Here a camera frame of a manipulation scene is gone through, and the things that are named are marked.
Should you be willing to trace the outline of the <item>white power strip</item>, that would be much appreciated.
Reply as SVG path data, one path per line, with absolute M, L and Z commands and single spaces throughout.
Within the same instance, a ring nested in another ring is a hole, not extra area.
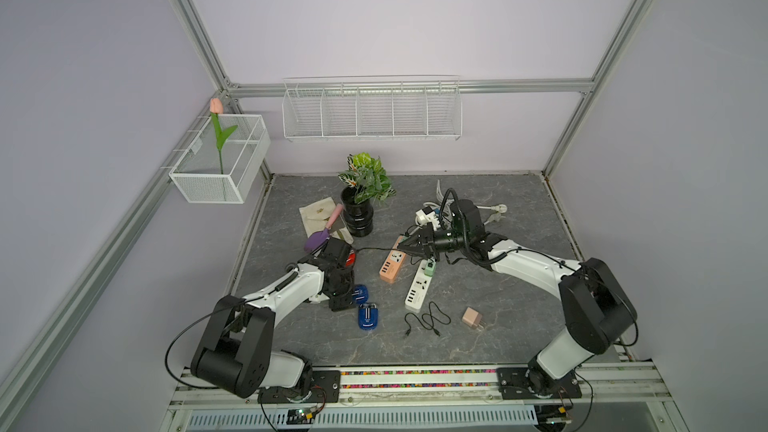
M 405 297 L 404 305 L 409 312 L 419 312 L 421 310 L 433 278 L 433 276 L 427 277 L 424 275 L 424 260 L 419 263 L 419 267 L 414 275 L 411 287 Z

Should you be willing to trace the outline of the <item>green charger adapter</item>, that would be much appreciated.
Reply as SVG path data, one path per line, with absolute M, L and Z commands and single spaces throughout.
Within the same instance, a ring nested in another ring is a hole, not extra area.
M 424 275 L 427 277 L 432 277 L 434 275 L 435 265 L 436 265 L 436 261 L 433 259 L 424 260 L 423 261 Z

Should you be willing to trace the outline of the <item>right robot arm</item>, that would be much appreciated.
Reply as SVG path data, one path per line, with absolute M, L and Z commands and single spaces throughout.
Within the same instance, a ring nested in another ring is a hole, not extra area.
M 578 366 L 603 354 L 637 326 L 636 309 L 605 262 L 554 257 L 489 232 L 479 207 L 459 198 L 453 189 L 445 192 L 436 220 L 418 225 L 397 249 L 436 261 L 444 254 L 459 253 L 478 267 L 515 277 L 560 301 L 564 329 L 521 374 L 519 387 L 537 398 L 556 394 L 575 377 Z

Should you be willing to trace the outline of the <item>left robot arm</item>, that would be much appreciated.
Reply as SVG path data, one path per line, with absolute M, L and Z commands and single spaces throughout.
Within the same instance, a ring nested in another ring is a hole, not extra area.
M 176 343 L 185 332 L 205 324 L 189 370 L 207 384 L 192 384 L 171 370 L 171 347 L 164 354 L 166 373 L 179 385 L 222 389 L 243 399 L 266 389 L 295 398 L 309 396 L 315 387 L 311 361 L 275 350 L 275 328 L 304 303 L 326 303 L 333 312 L 354 307 L 357 255 L 351 244 L 331 238 L 288 264 L 282 277 L 262 289 L 242 297 L 222 297 L 210 313 L 171 340 Z

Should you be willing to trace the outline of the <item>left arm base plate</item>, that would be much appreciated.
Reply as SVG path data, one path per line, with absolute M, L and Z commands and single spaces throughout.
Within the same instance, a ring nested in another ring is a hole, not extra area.
M 262 404 L 337 403 L 341 392 L 341 372 L 336 369 L 313 370 L 304 374 L 292 388 L 271 387 L 258 393 Z

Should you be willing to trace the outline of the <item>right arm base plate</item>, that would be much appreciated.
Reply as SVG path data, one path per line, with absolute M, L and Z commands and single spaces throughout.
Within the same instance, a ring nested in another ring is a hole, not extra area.
M 578 379 L 573 371 L 560 379 L 553 379 L 539 369 L 527 367 L 501 367 L 496 373 L 499 391 L 504 400 L 582 397 Z

